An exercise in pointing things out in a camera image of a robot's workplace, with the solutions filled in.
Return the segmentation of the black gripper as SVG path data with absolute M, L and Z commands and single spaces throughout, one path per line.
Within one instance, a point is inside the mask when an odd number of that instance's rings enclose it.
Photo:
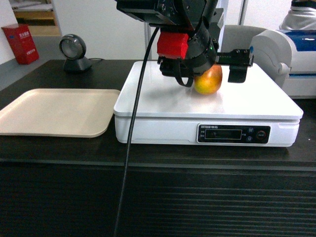
M 214 64 L 228 65 L 230 70 L 228 83 L 244 83 L 247 68 L 253 65 L 254 56 L 250 49 L 218 52 L 218 40 L 223 23 L 223 17 L 200 17 L 190 24 L 184 21 L 163 21 L 158 24 L 160 32 L 189 35 L 189 47 L 185 59 L 158 56 L 161 73 L 167 77 L 195 77 L 201 76 Z

